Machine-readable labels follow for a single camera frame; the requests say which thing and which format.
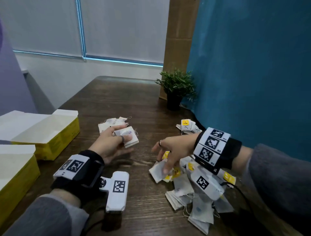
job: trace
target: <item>qr code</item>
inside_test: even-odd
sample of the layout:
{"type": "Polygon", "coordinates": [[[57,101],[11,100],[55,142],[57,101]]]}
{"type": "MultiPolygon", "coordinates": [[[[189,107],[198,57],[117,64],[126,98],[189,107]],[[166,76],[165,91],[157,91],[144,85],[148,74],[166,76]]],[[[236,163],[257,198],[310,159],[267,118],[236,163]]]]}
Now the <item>qr code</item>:
{"type": "Polygon", "coordinates": [[[197,184],[198,184],[203,190],[205,190],[206,187],[209,185],[209,182],[207,182],[202,176],[200,176],[200,178],[198,178],[198,180],[197,180],[197,184]]]}
{"type": "Polygon", "coordinates": [[[217,147],[218,143],[219,143],[218,139],[216,139],[212,136],[209,136],[205,142],[205,146],[208,146],[212,149],[215,149],[217,147]]]}
{"type": "Polygon", "coordinates": [[[211,135],[214,135],[214,136],[216,136],[216,137],[218,137],[218,138],[221,138],[221,137],[224,135],[224,132],[219,131],[219,130],[213,130],[213,131],[211,132],[211,135]]]}
{"type": "Polygon", "coordinates": [[[78,160],[74,160],[71,165],[66,169],[69,170],[71,172],[78,172],[78,170],[81,168],[81,166],[83,165],[84,162],[82,161],[78,161],[78,160]]]}
{"type": "Polygon", "coordinates": [[[125,189],[125,181],[120,181],[120,180],[114,181],[114,189],[112,192],[124,193],[124,189],[125,189]]]}
{"type": "Polygon", "coordinates": [[[212,158],[213,156],[213,152],[208,150],[207,148],[202,148],[200,154],[199,154],[199,157],[203,158],[204,160],[206,160],[207,162],[210,161],[210,159],[212,158]]]}
{"type": "Polygon", "coordinates": [[[69,164],[70,164],[71,161],[72,161],[72,160],[67,160],[67,161],[62,165],[62,167],[60,168],[60,170],[66,169],[66,167],[69,166],[69,164]]]}

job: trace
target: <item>white wall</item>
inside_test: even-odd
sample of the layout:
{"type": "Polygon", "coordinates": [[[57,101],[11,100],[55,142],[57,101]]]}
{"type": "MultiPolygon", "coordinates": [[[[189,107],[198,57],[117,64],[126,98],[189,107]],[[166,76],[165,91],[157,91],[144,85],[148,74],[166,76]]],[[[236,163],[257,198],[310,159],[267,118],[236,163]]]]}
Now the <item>white wall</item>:
{"type": "Polygon", "coordinates": [[[62,58],[15,53],[22,70],[28,70],[56,108],[74,96],[97,76],[161,79],[162,67],[119,62],[62,58]]]}

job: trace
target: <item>black pot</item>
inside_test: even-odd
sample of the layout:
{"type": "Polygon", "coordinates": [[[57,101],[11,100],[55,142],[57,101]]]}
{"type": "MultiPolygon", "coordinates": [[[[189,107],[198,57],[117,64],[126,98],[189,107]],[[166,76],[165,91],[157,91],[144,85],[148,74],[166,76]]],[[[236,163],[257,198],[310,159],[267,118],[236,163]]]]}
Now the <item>black pot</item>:
{"type": "Polygon", "coordinates": [[[183,97],[176,96],[173,93],[168,93],[167,94],[167,109],[170,111],[178,111],[179,110],[179,105],[183,97]]]}

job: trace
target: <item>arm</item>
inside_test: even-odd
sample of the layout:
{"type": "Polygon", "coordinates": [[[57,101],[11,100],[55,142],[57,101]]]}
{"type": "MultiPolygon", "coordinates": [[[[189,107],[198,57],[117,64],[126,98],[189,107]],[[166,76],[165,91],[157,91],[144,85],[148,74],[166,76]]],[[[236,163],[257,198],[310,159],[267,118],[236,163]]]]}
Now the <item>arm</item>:
{"type": "MultiPolygon", "coordinates": [[[[104,164],[110,163],[115,157],[131,152],[133,149],[119,149],[121,137],[113,137],[113,131],[126,126],[113,126],[102,132],[88,151],[80,155],[92,158],[100,156],[104,164]]],[[[131,136],[125,135],[125,142],[131,136]]],[[[80,208],[81,199],[70,191],[55,188],[49,194],[38,197],[5,232],[4,236],[79,236],[89,215],[80,208]]]]}
{"type": "MultiPolygon", "coordinates": [[[[153,147],[163,153],[170,150],[164,172],[170,170],[181,158],[194,151],[199,134],[168,137],[153,147]]],[[[265,204],[281,219],[307,235],[306,222],[311,220],[311,163],[291,158],[265,146],[254,149],[242,146],[232,161],[232,170],[242,175],[242,181],[257,191],[265,204]]]]}

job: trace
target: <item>gray sweater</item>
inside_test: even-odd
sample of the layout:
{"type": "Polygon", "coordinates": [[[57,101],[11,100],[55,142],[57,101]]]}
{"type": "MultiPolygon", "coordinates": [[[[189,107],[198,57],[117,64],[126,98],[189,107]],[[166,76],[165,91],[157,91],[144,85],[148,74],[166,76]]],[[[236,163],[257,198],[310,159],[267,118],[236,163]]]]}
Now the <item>gray sweater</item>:
{"type": "MultiPolygon", "coordinates": [[[[243,182],[281,219],[307,235],[311,220],[311,163],[259,144],[243,182]]],[[[4,236],[78,236],[88,214],[50,194],[38,197],[4,236]]]]}

